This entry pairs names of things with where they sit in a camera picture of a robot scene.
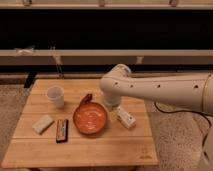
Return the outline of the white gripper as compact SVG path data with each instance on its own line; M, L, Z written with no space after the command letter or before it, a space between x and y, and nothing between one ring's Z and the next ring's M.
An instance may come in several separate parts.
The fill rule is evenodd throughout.
M119 106L117 108L117 119L121 124L127 129L131 129L136 124L136 119L134 116L130 115L123 107Z

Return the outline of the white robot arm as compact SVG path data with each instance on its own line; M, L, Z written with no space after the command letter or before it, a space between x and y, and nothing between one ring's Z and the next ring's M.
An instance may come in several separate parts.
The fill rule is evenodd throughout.
M111 106L127 96L213 115L213 74L132 78L130 68L118 64L101 78L100 89Z

